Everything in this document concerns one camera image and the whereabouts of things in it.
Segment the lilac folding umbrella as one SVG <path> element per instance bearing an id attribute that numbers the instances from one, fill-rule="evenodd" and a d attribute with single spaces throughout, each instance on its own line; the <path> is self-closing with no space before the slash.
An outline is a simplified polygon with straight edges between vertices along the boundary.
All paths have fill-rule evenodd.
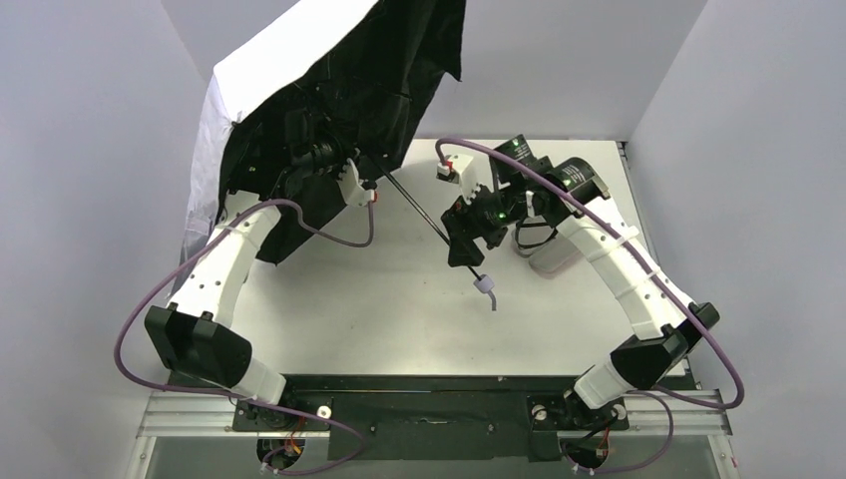
<path id="1" fill-rule="evenodd" d="M 443 79 L 462 76 L 464 1 L 299 1 L 213 66 L 193 148 L 182 261 L 225 198 L 298 203 L 321 227 L 398 169 Z"/>

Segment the pink umbrella case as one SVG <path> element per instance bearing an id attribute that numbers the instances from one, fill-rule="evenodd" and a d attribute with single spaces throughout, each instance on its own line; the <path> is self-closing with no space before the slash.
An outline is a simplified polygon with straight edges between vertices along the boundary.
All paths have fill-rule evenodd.
<path id="1" fill-rule="evenodd" d="M 584 256 L 569 240 L 546 224 L 520 226 L 512 233 L 515 253 L 537 274 L 553 277 L 575 265 Z"/>

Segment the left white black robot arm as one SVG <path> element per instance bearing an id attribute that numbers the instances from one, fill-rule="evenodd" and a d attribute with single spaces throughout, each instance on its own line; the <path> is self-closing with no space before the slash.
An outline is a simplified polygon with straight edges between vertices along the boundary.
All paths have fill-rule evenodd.
<path id="1" fill-rule="evenodd" d="M 165 306 L 146 313 L 145 329 L 172 372 L 215 386 L 228 396 L 275 405 L 286 379 L 257 358 L 232 330 L 233 315 L 253 262 L 284 221 L 313 236 L 299 203 L 304 190 L 326 186 L 350 207 L 376 201 L 356 164 L 356 143 L 326 117 L 304 110 L 236 126 L 222 151 L 211 225 L 171 282 Z"/>

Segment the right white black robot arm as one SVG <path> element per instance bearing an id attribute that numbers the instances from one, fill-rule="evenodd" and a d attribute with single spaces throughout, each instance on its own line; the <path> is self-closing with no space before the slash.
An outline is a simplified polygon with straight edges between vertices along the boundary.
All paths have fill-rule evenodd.
<path id="1" fill-rule="evenodd" d="M 693 301 L 648 255 L 638 228 L 623 218 L 607 183 L 587 160 L 537 157 L 522 135 L 495 149 L 462 145 L 487 156 L 496 186 L 489 189 L 479 181 L 472 155 L 437 154 L 437 179 L 460 191 L 441 216 L 449 265 L 478 267 L 485 259 L 479 240 L 493 249 L 510 228 L 540 220 L 554 233 L 551 242 L 534 247 L 531 264 L 557 267 L 580 255 L 629 321 L 631 336 L 567 392 L 577 407 L 599 410 L 631 391 L 653 388 L 718 322 L 712 304 Z"/>

